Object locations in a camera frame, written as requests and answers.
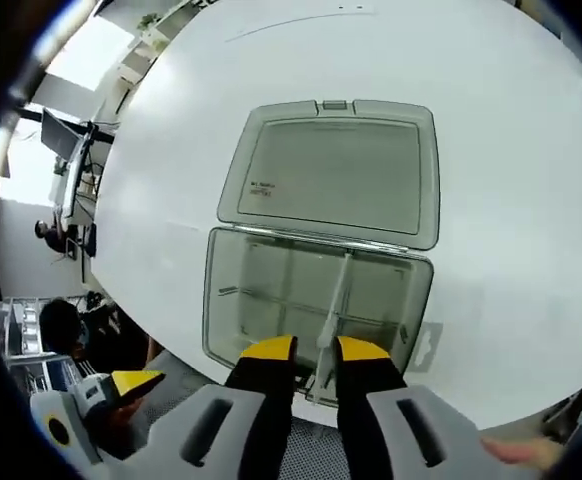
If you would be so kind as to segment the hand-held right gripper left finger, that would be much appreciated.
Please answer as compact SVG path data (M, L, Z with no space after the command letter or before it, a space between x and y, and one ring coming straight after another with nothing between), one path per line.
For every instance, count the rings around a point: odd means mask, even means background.
M159 419L140 451L142 479L275 479L291 426L297 338L252 344L222 385Z

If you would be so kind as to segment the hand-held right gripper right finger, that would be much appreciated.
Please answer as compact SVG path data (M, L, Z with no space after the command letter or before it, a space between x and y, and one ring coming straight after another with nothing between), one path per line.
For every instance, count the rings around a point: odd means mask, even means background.
M374 343L339 336L337 423L353 479L487 479L492 461L466 417L406 385Z

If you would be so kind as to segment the person's left hand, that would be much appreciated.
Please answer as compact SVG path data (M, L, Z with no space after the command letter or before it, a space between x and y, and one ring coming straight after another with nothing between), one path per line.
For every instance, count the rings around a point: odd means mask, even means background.
M143 397L137 398L104 414L97 433L97 443L101 449L118 459L125 459L134 452L131 420L143 400Z

